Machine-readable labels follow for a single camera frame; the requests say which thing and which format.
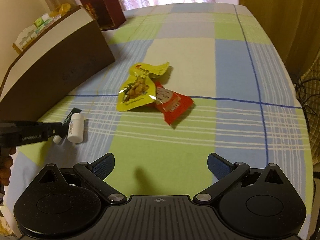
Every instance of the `small packet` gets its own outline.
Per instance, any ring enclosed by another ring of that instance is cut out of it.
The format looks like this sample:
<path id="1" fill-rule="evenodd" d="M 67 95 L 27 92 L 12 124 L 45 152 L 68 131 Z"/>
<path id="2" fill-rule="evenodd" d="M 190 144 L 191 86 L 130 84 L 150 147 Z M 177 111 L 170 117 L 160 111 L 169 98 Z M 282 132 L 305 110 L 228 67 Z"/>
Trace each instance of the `small packet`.
<path id="1" fill-rule="evenodd" d="M 136 63 L 129 69 L 129 77 L 122 84 L 117 103 L 118 111 L 128 111 L 138 106 L 153 103 L 156 100 L 156 86 L 151 78 L 163 75 L 169 62 L 153 66 Z"/>
<path id="2" fill-rule="evenodd" d="M 165 89 L 159 81 L 156 85 L 156 101 L 154 106 L 164 114 L 164 120 L 171 125 L 192 104 L 193 100 L 176 92 Z"/>

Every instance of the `blue stripe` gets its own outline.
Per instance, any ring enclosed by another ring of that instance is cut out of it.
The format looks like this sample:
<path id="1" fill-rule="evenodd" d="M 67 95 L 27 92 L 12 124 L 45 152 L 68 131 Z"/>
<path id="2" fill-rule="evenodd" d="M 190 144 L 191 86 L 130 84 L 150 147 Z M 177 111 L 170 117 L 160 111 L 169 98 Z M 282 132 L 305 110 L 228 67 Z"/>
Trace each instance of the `blue stripe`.
<path id="1" fill-rule="evenodd" d="M 66 97 L 117 97 L 118 95 L 66 95 Z"/>
<path id="2" fill-rule="evenodd" d="M 233 7 L 235 8 L 235 11 L 236 11 L 236 15 L 237 15 L 237 18 L 238 18 L 239 25 L 240 25 L 240 27 L 241 27 L 241 31 L 242 31 L 242 34 L 243 34 L 243 37 L 244 37 L 245 44 L 247 45 L 248 54 L 249 54 L 250 61 L 251 61 L 251 65 L 252 65 L 252 69 L 253 69 L 253 72 L 254 72 L 254 77 L 255 77 L 256 83 L 257 83 L 257 89 L 258 89 L 258 95 L 259 95 L 259 104 L 260 104 L 262 124 L 263 124 L 264 137 L 265 137 L 265 145 L 266 145 L 266 158 L 267 158 L 267 165 L 268 165 L 268 163 L 269 163 L 269 154 L 268 154 L 268 142 L 267 142 L 267 129 L 266 129 L 266 123 L 265 123 L 264 115 L 263 115 L 263 108 L 262 108 L 262 102 L 261 102 L 261 93 L 260 93 L 260 87 L 259 87 L 259 83 L 258 83 L 258 77 L 257 77 L 256 70 L 255 70 L 255 68 L 254 68 L 254 65 L 253 65 L 253 60 L 252 60 L 251 53 L 250 53 L 250 50 L 249 50 L 249 45 L 248 45 L 247 39 L 246 39 L 246 37 L 245 37 L 242 24 L 241 24 L 240 19 L 239 19 L 236 6 L 233 5 Z"/>
<path id="3" fill-rule="evenodd" d="M 66 97 L 117 97 L 118 95 L 66 95 Z M 203 99 L 211 99 L 211 100 L 221 100 L 221 101 L 235 101 L 235 102 L 242 102 L 242 103 L 251 103 L 251 104 L 262 104 L 267 106 L 280 106 L 285 108 L 294 108 L 294 109 L 302 109 L 300 106 L 285 106 L 285 105 L 278 105 L 272 103 L 264 103 L 264 102 L 256 102 L 250 100 L 241 100 L 241 99 L 234 99 L 234 98 L 213 98 L 213 97 L 201 97 L 201 96 L 190 96 L 191 98 L 203 98 Z"/>

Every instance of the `red snack bag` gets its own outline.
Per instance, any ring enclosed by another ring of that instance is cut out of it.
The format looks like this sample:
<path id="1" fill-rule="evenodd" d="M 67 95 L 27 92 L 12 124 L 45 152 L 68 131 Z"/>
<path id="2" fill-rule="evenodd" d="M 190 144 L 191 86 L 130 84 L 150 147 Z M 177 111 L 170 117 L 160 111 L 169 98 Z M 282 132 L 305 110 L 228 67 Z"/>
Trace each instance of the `red snack bag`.
<path id="1" fill-rule="evenodd" d="M 156 85 L 155 107 L 164 114 L 164 120 L 171 125 L 193 104 L 190 97 L 165 89 L 159 81 Z"/>

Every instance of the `bed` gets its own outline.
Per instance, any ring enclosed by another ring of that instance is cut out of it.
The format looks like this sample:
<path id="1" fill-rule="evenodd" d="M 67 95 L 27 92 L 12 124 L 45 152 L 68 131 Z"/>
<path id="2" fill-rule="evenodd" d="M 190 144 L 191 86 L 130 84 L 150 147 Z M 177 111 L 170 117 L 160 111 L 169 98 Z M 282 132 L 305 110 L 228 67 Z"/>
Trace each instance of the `bed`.
<path id="1" fill-rule="evenodd" d="M 106 181 L 130 196 L 195 193 L 216 181 L 211 152 L 252 168 L 277 163 L 311 214 L 313 177 L 304 115 L 289 75 L 270 39 L 240 5 L 185 3 L 125 12 L 127 21 L 103 32 L 116 61 L 70 92 L 42 118 L 61 122 L 73 107 L 87 119 L 78 145 L 49 140 L 19 147 L 4 215 L 17 231 L 17 198 L 46 163 L 72 167 L 107 152 L 116 159 Z M 148 107 L 117 112 L 120 85 L 136 62 L 170 62 L 163 86 L 191 96 L 191 107 L 171 127 Z"/>

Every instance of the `brown box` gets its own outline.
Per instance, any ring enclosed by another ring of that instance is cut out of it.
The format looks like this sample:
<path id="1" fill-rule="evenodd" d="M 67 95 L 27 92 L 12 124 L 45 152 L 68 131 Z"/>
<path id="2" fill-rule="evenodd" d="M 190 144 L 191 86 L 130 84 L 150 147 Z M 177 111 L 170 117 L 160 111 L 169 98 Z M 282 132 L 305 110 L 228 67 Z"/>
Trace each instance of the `brown box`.
<path id="1" fill-rule="evenodd" d="M 9 67 L 0 87 L 0 120 L 38 120 L 114 61 L 96 21 L 83 7 L 76 7 L 32 41 Z"/>
<path id="2" fill-rule="evenodd" d="M 125 22 L 119 0 L 80 0 L 99 24 L 100 30 L 114 30 Z"/>

